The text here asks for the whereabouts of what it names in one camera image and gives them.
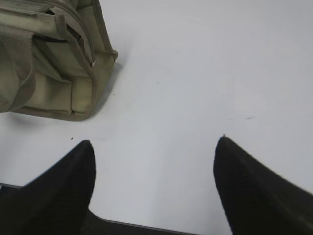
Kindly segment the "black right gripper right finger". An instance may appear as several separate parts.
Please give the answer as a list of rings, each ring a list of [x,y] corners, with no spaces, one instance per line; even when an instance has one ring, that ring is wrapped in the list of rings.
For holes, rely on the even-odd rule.
[[[313,195],[221,137],[213,174],[234,235],[311,235]]]

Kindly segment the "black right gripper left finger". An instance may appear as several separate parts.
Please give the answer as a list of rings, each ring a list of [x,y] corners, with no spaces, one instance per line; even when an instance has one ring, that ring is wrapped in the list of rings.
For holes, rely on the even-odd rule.
[[[94,149],[82,141],[23,187],[0,186],[2,235],[78,235],[96,178]]]

